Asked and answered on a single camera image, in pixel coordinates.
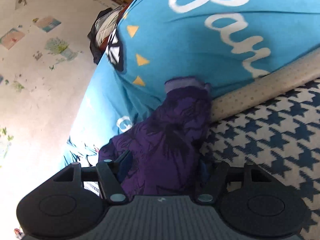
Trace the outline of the purple floral red-lined garment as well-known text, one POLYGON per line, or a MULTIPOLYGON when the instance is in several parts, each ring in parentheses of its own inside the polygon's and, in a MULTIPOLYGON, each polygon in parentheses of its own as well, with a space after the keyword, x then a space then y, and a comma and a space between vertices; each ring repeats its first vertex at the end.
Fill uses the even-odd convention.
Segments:
POLYGON ((151 115, 99 151, 99 161, 132 153, 121 187, 136 195, 189 195, 196 185, 199 148, 210 121, 210 85, 194 77, 165 83, 166 98, 151 115))

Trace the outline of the houndstooth sofa seat cover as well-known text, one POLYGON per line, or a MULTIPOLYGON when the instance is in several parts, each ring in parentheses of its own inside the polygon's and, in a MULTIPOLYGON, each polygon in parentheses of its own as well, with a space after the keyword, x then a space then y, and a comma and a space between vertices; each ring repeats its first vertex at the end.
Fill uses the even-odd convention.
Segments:
MULTIPOLYGON (((73 139, 95 164, 110 139, 147 119, 158 100, 102 60, 85 92, 73 139)), ((240 166, 247 161, 298 194, 311 212, 304 239, 319 239, 319 50, 275 73, 211 100, 200 158, 240 166)))

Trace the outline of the blue cartoon print sofa backrest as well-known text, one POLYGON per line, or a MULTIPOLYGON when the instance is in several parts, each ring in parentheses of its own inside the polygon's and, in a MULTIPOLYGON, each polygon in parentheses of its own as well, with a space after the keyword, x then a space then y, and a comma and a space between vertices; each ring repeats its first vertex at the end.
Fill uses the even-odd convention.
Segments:
POLYGON ((147 118, 166 81, 194 76, 218 98, 319 47, 319 0, 134 0, 90 80, 62 166, 147 118))

